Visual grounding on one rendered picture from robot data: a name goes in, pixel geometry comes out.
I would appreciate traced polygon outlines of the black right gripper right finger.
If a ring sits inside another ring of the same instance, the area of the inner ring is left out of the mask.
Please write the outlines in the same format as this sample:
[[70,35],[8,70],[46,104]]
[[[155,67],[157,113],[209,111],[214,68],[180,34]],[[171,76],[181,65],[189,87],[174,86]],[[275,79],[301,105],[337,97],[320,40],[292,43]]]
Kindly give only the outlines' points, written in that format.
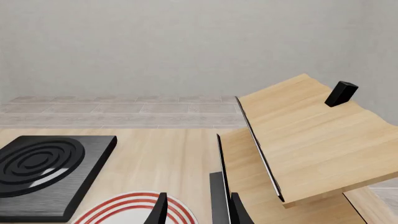
[[232,209],[231,221],[233,224],[254,224],[253,220],[246,211],[239,194],[236,192],[231,193]]

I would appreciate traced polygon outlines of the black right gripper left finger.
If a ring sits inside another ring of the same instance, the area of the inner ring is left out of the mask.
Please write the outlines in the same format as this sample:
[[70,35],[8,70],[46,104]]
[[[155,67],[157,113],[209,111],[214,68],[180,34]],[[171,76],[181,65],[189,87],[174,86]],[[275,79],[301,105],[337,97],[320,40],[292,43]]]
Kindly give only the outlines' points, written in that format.
[[147,218],[147,224],[165,224],[168,210],[168,198],[166,192],[161,192]]

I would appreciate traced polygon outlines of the pale wooden cabinet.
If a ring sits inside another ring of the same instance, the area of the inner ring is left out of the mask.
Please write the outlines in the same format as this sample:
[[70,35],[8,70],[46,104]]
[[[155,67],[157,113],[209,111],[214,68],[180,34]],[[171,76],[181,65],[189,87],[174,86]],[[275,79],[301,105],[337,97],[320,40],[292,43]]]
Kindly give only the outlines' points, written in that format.
[[368,188],[398,178],[398,126],[336,89],[302,74],[236,99],[246,127],[218,136],[234,222],[398,224]]

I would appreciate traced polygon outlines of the white plate with red rings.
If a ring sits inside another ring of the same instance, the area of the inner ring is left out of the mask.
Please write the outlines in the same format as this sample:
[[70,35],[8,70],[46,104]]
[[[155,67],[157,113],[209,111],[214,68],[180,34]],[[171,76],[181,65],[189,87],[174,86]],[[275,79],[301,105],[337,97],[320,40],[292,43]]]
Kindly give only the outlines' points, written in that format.
[[[155,207],[160,192],[133,191],[115,195],[83,212],[71,224],[144,224]],[[199,224],[181,201],[167,195],[164,224]]]

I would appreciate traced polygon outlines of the small pale wooden drawer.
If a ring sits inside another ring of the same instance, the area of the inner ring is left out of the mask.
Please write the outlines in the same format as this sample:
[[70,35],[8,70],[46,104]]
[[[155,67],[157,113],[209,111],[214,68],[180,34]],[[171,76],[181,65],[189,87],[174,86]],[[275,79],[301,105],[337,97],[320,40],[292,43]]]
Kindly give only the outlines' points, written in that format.
[[226,173],[254,224],[367,224],[344,195],[284,208],[248,128],[222,134]]

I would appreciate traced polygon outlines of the large pale wooden drawer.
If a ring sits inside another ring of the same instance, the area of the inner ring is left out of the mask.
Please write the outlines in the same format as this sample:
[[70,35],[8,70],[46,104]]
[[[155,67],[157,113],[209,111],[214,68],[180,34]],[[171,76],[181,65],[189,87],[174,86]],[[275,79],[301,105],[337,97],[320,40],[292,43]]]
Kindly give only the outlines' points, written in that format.
[[398,177],[398,126],[330,93],[301,74],[239,98],[285,208]]

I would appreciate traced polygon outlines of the flat black stove plate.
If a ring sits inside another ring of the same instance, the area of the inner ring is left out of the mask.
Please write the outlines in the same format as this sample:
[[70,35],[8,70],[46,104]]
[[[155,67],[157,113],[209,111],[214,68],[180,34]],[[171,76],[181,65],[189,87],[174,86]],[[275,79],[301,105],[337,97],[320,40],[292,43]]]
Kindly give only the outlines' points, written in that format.
[[0,149],[0,223],[66,223],[116,136],[19,136]]

